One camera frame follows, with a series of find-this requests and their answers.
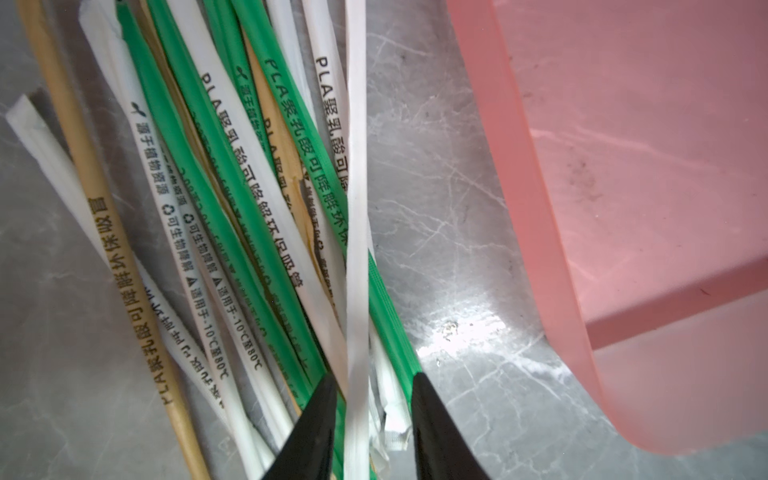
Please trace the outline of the white PLA printed straw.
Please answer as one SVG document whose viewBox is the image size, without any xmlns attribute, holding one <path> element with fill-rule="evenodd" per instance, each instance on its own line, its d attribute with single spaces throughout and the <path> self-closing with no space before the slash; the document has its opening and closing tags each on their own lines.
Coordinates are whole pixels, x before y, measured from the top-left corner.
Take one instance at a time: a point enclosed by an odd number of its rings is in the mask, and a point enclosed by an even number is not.
<svg viewBox="0 0 768 480">
<path fill-rule="evenodd" d="M 233 82 L 195 1 L 156 1 L 156 22 L 169 21 L 171 36 L 186 51 L 182 65 L 192 68 L 192 84 L 214 132 L 210 142 L 224 151 L 216 165 L 233 210 L 261 261 L 266 289 L 294 349 L 293 367 L 308 389 L 332 372 L 341 393 L 348 392 L 346 343 L 333 307 L 317 277 L 306 245 Z"/>
</svg>

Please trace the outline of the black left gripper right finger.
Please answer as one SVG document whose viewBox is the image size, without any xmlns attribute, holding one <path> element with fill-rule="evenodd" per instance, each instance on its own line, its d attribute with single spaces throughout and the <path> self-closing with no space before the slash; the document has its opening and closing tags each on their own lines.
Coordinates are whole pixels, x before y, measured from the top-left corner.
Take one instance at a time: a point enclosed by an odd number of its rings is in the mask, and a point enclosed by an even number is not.
<svg viewBox="0 0 768 480">
<path fill-rule="evenodd" d="M 413 379 L 411 410 L 418 479 L 489 479 L 423 372 Z"/>
</svg>

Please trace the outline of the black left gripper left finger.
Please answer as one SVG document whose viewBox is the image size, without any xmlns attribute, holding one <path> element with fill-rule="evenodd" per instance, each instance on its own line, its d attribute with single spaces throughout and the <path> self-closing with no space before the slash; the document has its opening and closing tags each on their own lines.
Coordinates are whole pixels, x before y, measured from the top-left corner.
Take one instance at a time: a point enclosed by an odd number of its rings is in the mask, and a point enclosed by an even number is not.
<svg viewBox="0 0 768 480">
<path fill-rule="evenodd" d="M 332 472 L 337 383 L 326 374 L 264 480 L 329 479 Z"/>
</svg>

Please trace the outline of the green PLA printed straw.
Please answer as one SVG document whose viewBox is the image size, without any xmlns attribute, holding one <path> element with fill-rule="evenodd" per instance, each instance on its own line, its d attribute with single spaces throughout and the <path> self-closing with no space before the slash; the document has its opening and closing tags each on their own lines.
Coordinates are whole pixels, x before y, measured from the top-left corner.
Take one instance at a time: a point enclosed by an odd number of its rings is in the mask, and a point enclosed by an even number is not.
<svg viewBox="0 0 768 480">
<path fill-rule="evenodd" d="M 318 129 L 310 118 L 309 109 L 287 65 L 264 4 L 261 1 L 234 0 L 232 5 L 244 26 L 269 88 L 277 96 L 278 108 L 319 194 L 324 215 L 332 224 L 336 243 L 346 253 L 349 227 L 347 195 Z M 368 257 L 367 263 L 370 316 L 405 399 L 411 401 L 413 379 L 422 368 L 374 259 Z"/>
</svg>

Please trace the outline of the plain white straw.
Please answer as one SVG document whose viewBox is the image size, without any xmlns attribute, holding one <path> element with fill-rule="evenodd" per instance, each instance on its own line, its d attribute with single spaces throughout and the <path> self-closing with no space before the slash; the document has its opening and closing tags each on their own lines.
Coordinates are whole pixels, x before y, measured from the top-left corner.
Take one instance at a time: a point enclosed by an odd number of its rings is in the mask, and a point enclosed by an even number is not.
<svg viewBox="0 0 768 480">
<path fill-rule="evenodd" d="M 368 479 L 369 282 L 367 249 L 366 3 L 347 1 L 349 229 L 346 258 L 348 393 L 344 477 Z"/>
</svg>

